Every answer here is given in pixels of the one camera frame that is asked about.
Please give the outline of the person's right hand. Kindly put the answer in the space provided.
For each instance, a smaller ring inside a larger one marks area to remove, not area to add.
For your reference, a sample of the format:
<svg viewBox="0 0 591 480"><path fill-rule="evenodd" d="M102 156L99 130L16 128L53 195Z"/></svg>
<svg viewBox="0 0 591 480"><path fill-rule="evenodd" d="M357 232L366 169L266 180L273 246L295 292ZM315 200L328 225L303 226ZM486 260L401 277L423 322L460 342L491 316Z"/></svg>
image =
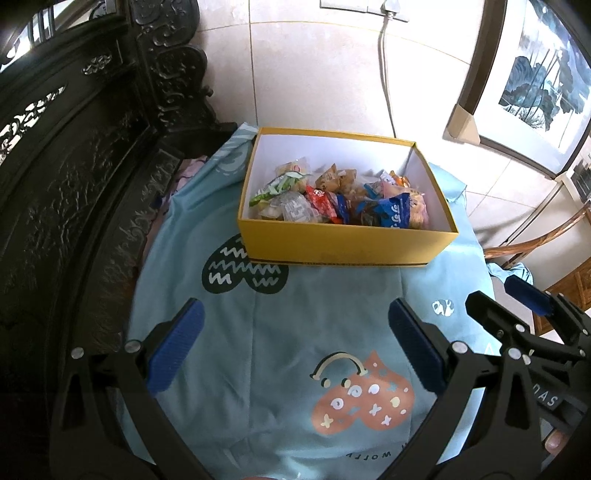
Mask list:
<svg viewBox="0 0 591 480"><path fill-rule="evenodd" d="M550 455L557 456L564 449L569 439L569 435L559 430L553 430L545 440L545 449Z"/></svg>

